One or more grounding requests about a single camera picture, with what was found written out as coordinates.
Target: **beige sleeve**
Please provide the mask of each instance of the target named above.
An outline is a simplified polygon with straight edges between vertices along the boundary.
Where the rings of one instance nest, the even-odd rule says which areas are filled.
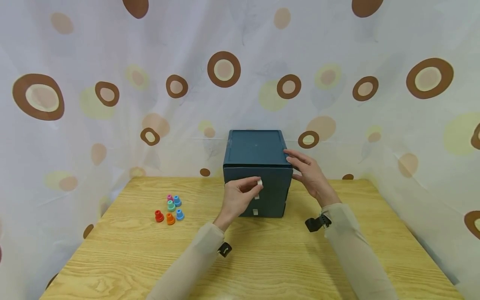
[[[214,263],[223,238],[224,232],[212,223],[202,226],[192,243],[156,282],[146,299],[186,299],[198,279]]]
[[[322,213],[332,221],[325,229],[338,260],[359,300],[398,300],[378,258],[360,232],[349,206],[342,203],[325,206]]]

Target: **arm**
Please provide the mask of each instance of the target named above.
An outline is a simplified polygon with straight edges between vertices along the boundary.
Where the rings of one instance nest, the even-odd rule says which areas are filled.
[[[317,162],[298,151],[285,150],[287,160],[301,175],[293,179],[303,183],[317,199],[322,213],[332,221],[325,237],[337,254],[347,279],[359,300],[398,300],[387,274],[360,232],[357,219],[328,183]]]
[[[213,265],[223,237],[224,232],[214,224],[203,225],[185,252],[156,282],[147,300],[186,299],[195,283]]]
[[[349,206],[342,203],[324,206],[322,213],[332,221],[325,237],[359,300],[398,300],[377,256],[360,232]]]
[[[218,217],[213,223],[207,223],[198,230],[185,252],[156,282],[147,300],[183,300],[188,297],[196,282],[215,262],[227,228],[263,188],[257,185],[259,179],[260,177],[249,177],[229,181],[225,185]]]

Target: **red peg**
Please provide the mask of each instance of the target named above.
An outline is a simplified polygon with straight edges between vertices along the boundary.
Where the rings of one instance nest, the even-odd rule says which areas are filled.
[[[164,219],[163,217],[163,214],[160,210],[156,210],[155,211],[155,221],[157,221],[158,223],[162,222]]]

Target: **left hand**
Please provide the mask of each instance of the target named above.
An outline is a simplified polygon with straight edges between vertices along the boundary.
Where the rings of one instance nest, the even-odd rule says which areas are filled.
[[[233,220],[247,209],[250,201],[264,188],[258,185],[260,177],[232,180],[225,184],[223,204],[213,224],[225,232]]]

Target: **hand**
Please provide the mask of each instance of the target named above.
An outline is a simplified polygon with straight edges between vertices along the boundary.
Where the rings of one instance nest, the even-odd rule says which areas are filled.
[[[297,150],[285,149],[283,152],[289,155],[287,161],[301,173],[293,174],[292,178],[303,183],[308,193],[317,199],[321,207],[342,203],[315,159]]]
[[[247,209],[250,201],[264,188],[263,185],[257,184],[259,180],[260,177],[248,177],[227,182],[222,209],[213,224],[225,232],[233,220]]]

